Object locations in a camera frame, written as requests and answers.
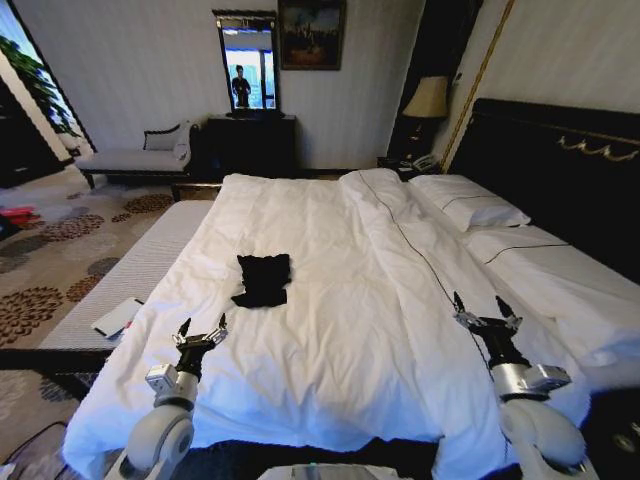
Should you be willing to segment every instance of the bed bench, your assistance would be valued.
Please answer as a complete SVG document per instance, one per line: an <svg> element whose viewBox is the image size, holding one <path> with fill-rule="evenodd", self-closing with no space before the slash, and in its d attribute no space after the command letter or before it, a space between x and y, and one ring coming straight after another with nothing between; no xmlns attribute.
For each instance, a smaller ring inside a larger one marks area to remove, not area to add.
<svg viewBox="0 0 640 480"><path fill-rule="evenodd" d="M143 302L189 242L212 201L178 202L35 349L0 349L1 370L35 370L82 399L92 377L118 344L91 324L128 297Z"/></svg>

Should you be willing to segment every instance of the lampshade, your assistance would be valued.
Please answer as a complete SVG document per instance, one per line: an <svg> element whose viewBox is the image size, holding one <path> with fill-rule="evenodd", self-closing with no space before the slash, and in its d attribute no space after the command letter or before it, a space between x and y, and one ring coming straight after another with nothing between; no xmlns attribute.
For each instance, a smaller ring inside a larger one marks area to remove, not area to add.
<svg viewBox="0 0 640 480"><path fill-rule="evenodd" d="M407 117L447 116L447 77L424 77L402 112Z"/></svg>

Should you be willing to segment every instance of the telephone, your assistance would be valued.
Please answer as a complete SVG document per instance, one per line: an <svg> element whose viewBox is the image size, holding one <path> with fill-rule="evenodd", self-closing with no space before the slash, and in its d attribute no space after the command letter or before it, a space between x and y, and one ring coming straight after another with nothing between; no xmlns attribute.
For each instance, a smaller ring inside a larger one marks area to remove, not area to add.
<svg viewBox="0 0 640 480"><path fill-rule="evenodd" d="M435 155L430 153L412 162L411 166L413 167L414 170L417 170L418 172L426 172L429 170L437 169L439 164L440 164L440 161L438 160L438 158L436 158Z"/></svg>

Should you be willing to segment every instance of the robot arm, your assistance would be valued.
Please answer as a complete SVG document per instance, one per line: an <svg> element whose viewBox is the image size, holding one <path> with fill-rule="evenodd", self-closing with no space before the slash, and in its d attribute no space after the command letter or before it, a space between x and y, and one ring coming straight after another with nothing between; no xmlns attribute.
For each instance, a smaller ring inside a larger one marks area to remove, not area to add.
<svg viewBox="0 0 640 480"><path fill-rule="evenodd" d="M526 480L597 479L586 456L580 430L549 407L549 393L571 382L560 367L534 365L516 349L511 338L522 319L496 297L504 319L477 317L454 294L455 319L484 341L500 406L501 428L515 448Z"/></svg>
<svg viewBox="0 0 640 480"><path fill-rule="evenodd" d="M156 392L155 408L133 428L107 480L169 479L187 454L193 440L193 407L202 358L227 336L224 315L208 335L186 337L189 324L190 319L173 335L180 352L178 365L156 365L145 377Z"/></svg>

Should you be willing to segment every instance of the white duvet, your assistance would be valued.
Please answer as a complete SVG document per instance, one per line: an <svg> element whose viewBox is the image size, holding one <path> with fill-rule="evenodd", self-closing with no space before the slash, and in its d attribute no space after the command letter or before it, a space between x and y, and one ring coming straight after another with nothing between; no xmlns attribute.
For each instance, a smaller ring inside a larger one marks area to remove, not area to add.
<svg viewBox="0 0 640 480"><path fill-rule="evenodd" d="M279 253L291 256L287 304L230 302L242 291L236 255ZM230 334L204 357L194 447L439 441L439 479L476 479L513 461L480 352L421 255L447 295L456 290L470 311L499 315L490 281L393 172L338 182L226 177L71 420L65 459L99 478L102 452L124 447L152 408L148 369L178 360L171 334L187 317L190 334L208 332L226 311ZM581 421L589 397L570 355L534 320L515 343L530 361L569 371L574 383L551 403Z"/></svg>

